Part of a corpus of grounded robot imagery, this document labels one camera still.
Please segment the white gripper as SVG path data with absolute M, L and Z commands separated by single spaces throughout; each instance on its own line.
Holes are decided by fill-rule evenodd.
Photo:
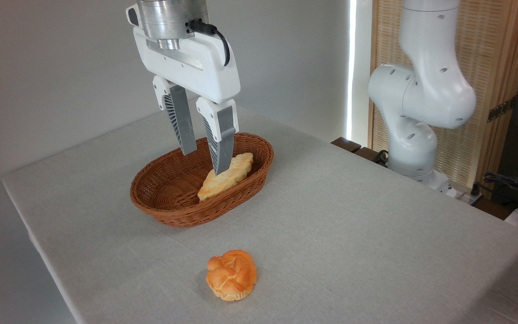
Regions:
M 228 170 L 239 131 L 232 98 L 241 84 L 234 55 L 225 50 L 228 43 L 191 26 L 191 21 L 210 22 L 207 5 L 134 4 L 127 8 L 127 20 L 145 68 L 156 75 L 158 105 L 167 112 L 183 154 L 197 150 L 187 89 L 201 96 L 196 107 L 204 118 L 214 174 Z

